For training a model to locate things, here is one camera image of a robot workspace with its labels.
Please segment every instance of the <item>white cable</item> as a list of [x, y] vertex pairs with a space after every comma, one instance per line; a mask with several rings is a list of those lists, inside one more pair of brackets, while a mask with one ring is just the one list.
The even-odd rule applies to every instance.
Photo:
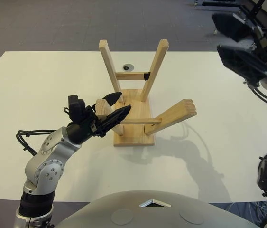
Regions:
[[248, 206], [249, 206], [249, 212], [250, 212], [252, 223], [255, 224], [255, 221], [253, 220], [253, 217], [252, 217], [251, 206], [250, 206], [250, 203], [249, 202], [248, 202]]

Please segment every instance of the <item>wooden leg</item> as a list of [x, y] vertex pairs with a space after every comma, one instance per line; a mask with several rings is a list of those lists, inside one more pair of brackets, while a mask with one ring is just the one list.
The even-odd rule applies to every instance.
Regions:
[[153, 62], [151, 64], [150, 68], [150, 76], [149, 79], [145, 82], [144, 88], [142, 90], [141, 94], [141, 101], [145, 102], [149, 92], [151, 90], [151, 87], [153, 85], [154, 79], [157, 76], [158, 70], [161, 67], [162, 61], [164, 59], [164, 56], [169, 48], [168, 40], [162, 39], [160, 40], [158, 46], [157, 46], [157, 52], [154, 56]]
[[[96, 100], [95, 104], [95, 115], [100, 119], [100, 120], [105, 120], [106, 117], [111, 114], [113, 110], [111, 109], [110, 105], [105, 99], [99, 99]], [[124, 130], [123, 130], [123, 125], [116, 125], [112, 129], [116, 134], [118, 135], [123, 135]]]
[[[111, 53], [109, 50], [108, 43], [105, 39], [100, 40], [99, 49], [101, 52], [101, 55], [103, 57], [104, 63], [106, 65], [110, 80], [112, 82], [112, 86], [114, 88], [115, 92], [120, 92], [120, 84], [118, 80], [116, 79], [115, 75], [115, 68], [112, 61]], [[120, 96], [119, 102], [123, 102], [123, 96]]]
[[191, 99], [183, 99], [156, 117], [156, 119], [162, 119], [161, 123], [156, 125], [145, 125], [145, 134], [151, 135], [195, 115], [196, 111], [193, 101]]
[[144, 118], [144, 119], [124, 119], [120, 124], [159, 124], [162, 119]]

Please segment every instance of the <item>white table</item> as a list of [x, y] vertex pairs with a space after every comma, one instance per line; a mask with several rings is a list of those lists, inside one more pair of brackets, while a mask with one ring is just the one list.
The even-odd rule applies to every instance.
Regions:
[[[117, 71], [148, 71], [154, 52], [112, 52]], [[144, 82], [122, 82], [141, 88]], [[31, 158], [17, 130], [69, 123], [63, 107], [113, 92], [99, 52], [6, 52], [0, 58], [0, 199], [20, 199]], [[169, 52], [150, 92], [153, 116], [183, 98], [198, 115], [156, 134], [153, 147], [113, 147], [91, 138], [67, 162], [55, 201], [90, 202], [126, 190], [162, 190], [206, 202], [260, 201], [258, 156], [267, 153], [267, 105], [226, 69], [216, 52]], [[27, 139], [38, 150], [45, 136]]]

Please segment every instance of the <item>floor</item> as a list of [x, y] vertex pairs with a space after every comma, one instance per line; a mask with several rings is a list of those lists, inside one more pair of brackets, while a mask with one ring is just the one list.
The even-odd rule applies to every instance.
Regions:
[[[247, 0], [240, 1], [252, 7]], [[100, 39], [108, 40], [111, 51], [155, 51], [162, 38], [168, 39], [169, 51], [250, 45], [249, 40], [237, 44], [219, 33], [213, 35], [211, 15], [238, 9], [203, 7], [201, 0], [198, 6], [193, 4], [194, 0], [0, 0], [0, 57], [5, 51], [97, 51]], [[258, 18], [267, 26], [264, 13]], [[85, 204], [55, 203], [60, 216], [53, 217], [54, 223]], [[18, 201], [0, 200], [0, 227], [12, 226], [17, 206]], [[216, 206], [237, 208], [231, 212], [240, 216], [243, 207]]]

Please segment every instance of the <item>black clamp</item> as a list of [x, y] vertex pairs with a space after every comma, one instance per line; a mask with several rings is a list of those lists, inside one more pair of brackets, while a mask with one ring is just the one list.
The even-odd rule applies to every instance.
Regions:
[[145, 81], [149, 80], [149, 77], [150, 77], [150, 72], [144, 73], [144, 80]]

